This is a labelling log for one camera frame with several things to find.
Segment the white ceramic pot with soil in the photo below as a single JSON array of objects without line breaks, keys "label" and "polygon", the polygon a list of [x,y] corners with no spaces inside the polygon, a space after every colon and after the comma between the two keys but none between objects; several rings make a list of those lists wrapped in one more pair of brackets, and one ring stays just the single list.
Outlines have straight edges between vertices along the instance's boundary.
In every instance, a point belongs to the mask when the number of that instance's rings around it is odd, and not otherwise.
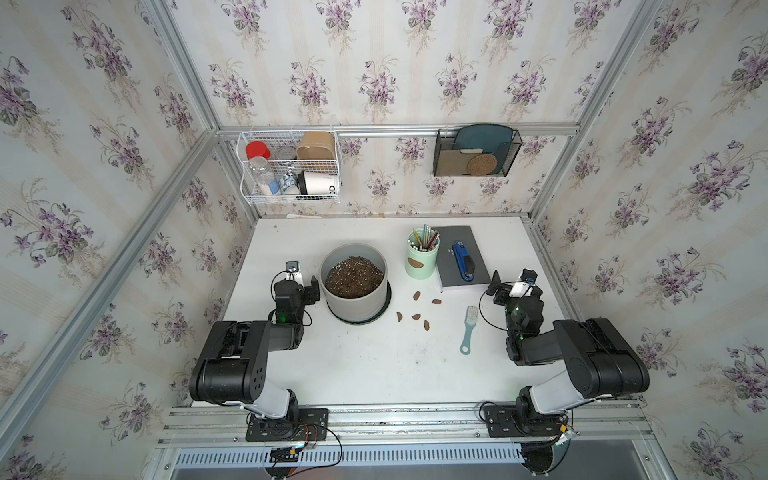
[{"label": "white ceramic pot with soil", "polygon": [[367,318],[385,300],[387,263],[382,253],[370,245],[352,243],[331,250],[320,273],[326,304],[342,318]]}]

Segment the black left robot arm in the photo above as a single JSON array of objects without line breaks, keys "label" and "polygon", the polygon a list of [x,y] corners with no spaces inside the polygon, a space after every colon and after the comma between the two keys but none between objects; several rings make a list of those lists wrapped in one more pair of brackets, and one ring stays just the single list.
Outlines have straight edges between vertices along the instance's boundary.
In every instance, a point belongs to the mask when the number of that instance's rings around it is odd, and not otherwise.
[{"label": "black left robot arm", "polygon": [[295,422],[295,393],[267,378],[271,352],[295,350],[305,333],[308,305],[320,300],[316,277],[308,285],[292,278],[273,286],[275,308],[265,320],[214,323],[192,370],[192,400],[214,405],[239,403],[259,419]]}]

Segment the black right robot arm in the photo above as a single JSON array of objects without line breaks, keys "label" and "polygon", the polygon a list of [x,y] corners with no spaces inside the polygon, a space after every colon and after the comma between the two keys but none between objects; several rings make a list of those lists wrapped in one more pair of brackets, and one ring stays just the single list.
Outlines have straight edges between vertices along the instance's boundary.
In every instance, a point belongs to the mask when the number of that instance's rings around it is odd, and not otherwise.
[{"label": "black right robot arm", "polygon": [[550,330],[542,330],[543,291],[537,278],[529,269],[517,281],[504,282],[494,273],[485,292],[504,308],[506,351],[515,365],[564,365],[554,377],[520,391],[515,406],[521,414],[553,416],[594,399],[647,391],[648,368],[610,320],[555,320]]}]

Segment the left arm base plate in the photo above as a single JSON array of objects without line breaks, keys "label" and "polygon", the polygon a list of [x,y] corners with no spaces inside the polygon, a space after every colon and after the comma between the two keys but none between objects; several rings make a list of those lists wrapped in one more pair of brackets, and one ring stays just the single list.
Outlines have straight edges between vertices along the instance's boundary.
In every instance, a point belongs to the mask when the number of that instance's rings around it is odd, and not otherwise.
[{"label": "left arm base plate", "polygon": [[293,442],[314,443],[327,437],[329,410],[326,408],[303,408],[295,417],[283,419],[261,419],[250,413],[247,417],[247,442]]}]

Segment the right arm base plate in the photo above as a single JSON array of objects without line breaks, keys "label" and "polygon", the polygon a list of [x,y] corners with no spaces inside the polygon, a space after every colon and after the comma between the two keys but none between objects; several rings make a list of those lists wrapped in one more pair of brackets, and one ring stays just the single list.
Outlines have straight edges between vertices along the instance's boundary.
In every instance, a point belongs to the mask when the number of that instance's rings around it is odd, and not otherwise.
[{"label": "right arm base plate", "polygon": [[542,415],[535,411],[523,411],[514,405],[492,402],[480,405],[478,417],[491,438],[558,437],[569,423],[565,413]]}]

